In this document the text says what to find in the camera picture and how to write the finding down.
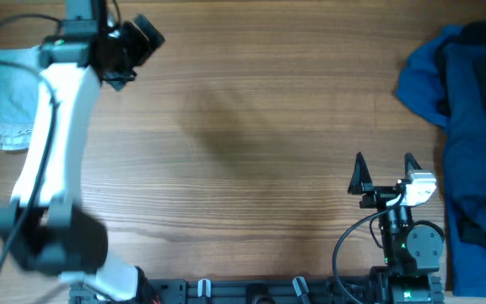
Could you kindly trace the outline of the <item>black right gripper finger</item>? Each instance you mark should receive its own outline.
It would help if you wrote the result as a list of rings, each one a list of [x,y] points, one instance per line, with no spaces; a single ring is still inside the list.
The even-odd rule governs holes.
[[[361,152],[358,152],[354,163],[354,172],[348,185],[348,193],[365,194],[373,189],[373,182],[370,176],[365,158]]]
[[[413,173],[420,173],[422,171],[421,166],[415,160],[412,153],[406,153],[404,155],[404,170],[405,177],[410,177]]]

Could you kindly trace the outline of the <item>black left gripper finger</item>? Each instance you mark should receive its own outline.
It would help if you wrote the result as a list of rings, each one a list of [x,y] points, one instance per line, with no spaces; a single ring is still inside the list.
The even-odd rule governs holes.
[[[148,40],[148,53],[152,54],[165,42],[164,36],[142,14],[139,14],[134,23],[143,32]]]
[[[137,77],[134,71],[130,73],[105,73],[103,81],[109,84],[115,91],[121,91],[129,82]]]

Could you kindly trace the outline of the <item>light blue denim shorts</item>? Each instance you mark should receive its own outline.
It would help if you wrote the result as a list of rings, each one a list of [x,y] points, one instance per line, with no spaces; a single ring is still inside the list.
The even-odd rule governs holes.
[[[5,62],[37,69],[38,48],[0,50],[0,149],[27,149],[35,122],[38,80],[32,73],[6,66]]]

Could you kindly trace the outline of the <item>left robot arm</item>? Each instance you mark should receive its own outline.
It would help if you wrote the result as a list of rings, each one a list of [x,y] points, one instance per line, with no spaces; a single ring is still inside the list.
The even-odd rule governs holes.
[[[143,15],[115,27],[81,16],[62,26],[39,48],[32,138],[10,203],[0,207],[2,254],[99,301],[158,303],[143,271],[113,254],[105,226],[82,210],[81,165],[103,83],[121,90],[165,39]]]

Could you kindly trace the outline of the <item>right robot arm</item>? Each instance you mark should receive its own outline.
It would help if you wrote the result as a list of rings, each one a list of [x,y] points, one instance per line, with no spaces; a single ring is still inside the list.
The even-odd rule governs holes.
[[[363,279],[343,284],[360,303],[441,303],[440,269],[445,232],[427,220],[415,220],[412,209],[429,201],[436,190],[432,171],[424,170],[412,154],[404,156],[405,177],[393,186],[376,186],[365,158],[358,153],[348,193],[359,195],[361,209],[374,209],[380,229],[385,265],[371,268]]]

